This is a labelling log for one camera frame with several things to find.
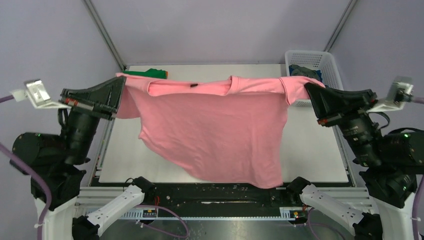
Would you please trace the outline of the pink t-shirt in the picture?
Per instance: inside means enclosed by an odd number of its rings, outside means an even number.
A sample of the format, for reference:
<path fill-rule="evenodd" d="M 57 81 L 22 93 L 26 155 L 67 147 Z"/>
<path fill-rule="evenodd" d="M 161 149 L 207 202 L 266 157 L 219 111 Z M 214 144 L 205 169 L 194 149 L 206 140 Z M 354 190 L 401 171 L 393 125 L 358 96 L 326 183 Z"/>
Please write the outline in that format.
<path fill-rule="evenodd" d="M 122 73 L 119 119 L 140 119 L 138 137 L 191 176 L 270 189 L 283 183 L 280 145 L 289 106 L 307 100 L 305 76 L 189 82 Z"/>

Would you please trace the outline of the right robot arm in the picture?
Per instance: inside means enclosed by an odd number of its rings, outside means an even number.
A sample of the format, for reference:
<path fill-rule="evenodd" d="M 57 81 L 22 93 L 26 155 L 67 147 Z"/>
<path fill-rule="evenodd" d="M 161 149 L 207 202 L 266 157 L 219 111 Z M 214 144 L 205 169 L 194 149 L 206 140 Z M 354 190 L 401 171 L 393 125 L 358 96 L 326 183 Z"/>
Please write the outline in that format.
<path fill-rule="evenodd" d="M 386 116 L 401 110 L 405 103 L 423 103 L 411 94 L 412 85 L 394 82 L 384 100 L 370 89 L 344 91 L 307 83 L 305 89 L 323 127 L 337 126 L 354 153 L 377 213 L 363 212 L 321 192 L 303 177 L 287 186 L 287 201 L 302 203 L 331 218 L 357 240 L 421 240 L 418 229 L 418 202 L 424 190 L 417 175 L 424 173 L 424 132 L 403 127 L 382 135 L 370 113 Z"/>

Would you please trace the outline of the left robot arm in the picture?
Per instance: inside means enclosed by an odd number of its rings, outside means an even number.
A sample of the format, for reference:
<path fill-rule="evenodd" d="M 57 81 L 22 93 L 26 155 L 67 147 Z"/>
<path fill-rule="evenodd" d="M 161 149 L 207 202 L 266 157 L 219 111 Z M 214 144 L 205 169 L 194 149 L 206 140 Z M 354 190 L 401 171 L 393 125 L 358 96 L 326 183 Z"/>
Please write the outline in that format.
<path fill-rule="evenodd" d="M 26 132 L 6 153 L 10 164 L 31 177 L 31 194 L 38 214 L 40 240 L 97 240 L 123 214 L 155 200 L 155 185 L 144 177 L 99 210 L 74 216 L 74 207 L 85 175 L 78 166 L 89 161 L 88 152 L 100 120 L 115 118 L 126 78 L 114 77 L 86 89 L 63 89 L 53 101 L 41 80 L 28 80 L 15 90 L 16 101 L 28 99 L 36 109 L 57 109 L 59 135 Z"/>

